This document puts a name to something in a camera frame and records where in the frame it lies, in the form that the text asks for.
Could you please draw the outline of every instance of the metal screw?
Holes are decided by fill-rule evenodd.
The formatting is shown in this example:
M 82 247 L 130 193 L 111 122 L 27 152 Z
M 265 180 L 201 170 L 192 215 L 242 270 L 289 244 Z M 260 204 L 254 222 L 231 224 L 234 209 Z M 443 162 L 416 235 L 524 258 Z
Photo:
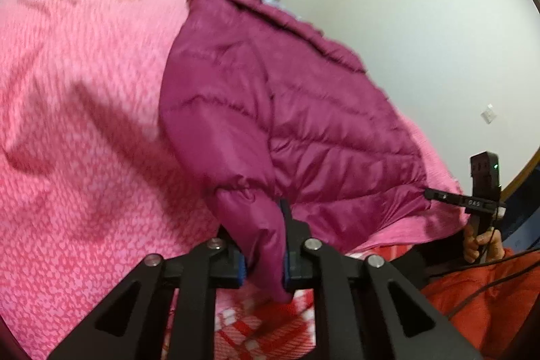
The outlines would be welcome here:
M 206 246 L 208 246 L 208 248 L 212 250 L 219 250 L 221 248 L 224 248 L 226 244 L 225 241 L 223 241 L 221 238 L 211 238 L 206 242 Z
M 368 264 L 372 267 L 379 268 L 384 266 L 384 258 L 381 255 L 369 255 Z
M 316 238 L 308 238 L 304 241 L 304 247 L 308 250 L 319 250 L 322 247 L 322 241 Z
M 161 264 L 163 258 L 159 254 L 149 254 L 144 257 L 144 263 L 148 267 L 155 267 Z

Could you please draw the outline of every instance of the magenta puffer jacket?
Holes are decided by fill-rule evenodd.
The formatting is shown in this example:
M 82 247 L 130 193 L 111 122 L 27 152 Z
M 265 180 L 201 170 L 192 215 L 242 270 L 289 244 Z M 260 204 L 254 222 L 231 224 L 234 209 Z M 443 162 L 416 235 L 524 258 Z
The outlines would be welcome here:
M 276 300 L 292 205 L 341 251 L 428 209 L 416 144 L 349 49 L 261 0 L 189 0 L 160 116 L 178 160 Z

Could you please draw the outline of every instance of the light switch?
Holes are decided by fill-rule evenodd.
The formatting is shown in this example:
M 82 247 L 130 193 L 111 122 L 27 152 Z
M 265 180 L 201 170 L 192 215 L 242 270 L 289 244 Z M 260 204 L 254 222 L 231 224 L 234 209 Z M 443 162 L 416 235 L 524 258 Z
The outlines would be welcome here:
M 491 124 L 497 117 L 497 114 L 495 113 L 495 110 L 493 110 L 493 106 L 491 104 L 488 104 L 486 109 L 481 113 L 481 117 L 484 118 L 486 124 Z

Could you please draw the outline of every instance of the white wall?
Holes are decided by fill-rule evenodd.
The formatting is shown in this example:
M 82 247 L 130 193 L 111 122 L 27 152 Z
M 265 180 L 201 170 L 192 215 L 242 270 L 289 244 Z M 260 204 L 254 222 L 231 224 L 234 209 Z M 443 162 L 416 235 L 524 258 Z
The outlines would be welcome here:
M 540 16 L 532 0 L 281 0 L 362 57 L 470 191 L 469 157 L 503 185 L 540 144 Z M 480 113 L 492 104 L 498 117 Z

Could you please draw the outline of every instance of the jacket sleeve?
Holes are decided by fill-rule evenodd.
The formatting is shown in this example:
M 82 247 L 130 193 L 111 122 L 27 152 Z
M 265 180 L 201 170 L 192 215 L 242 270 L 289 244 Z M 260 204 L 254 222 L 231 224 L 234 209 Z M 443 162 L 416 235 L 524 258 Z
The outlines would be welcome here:
M 271 102 L 262 73 L 182 51 L 169 55 L 160 118 L 179 162 L 247 258 L 250 279 L 278 301 L 285 226 L 270 195 Z

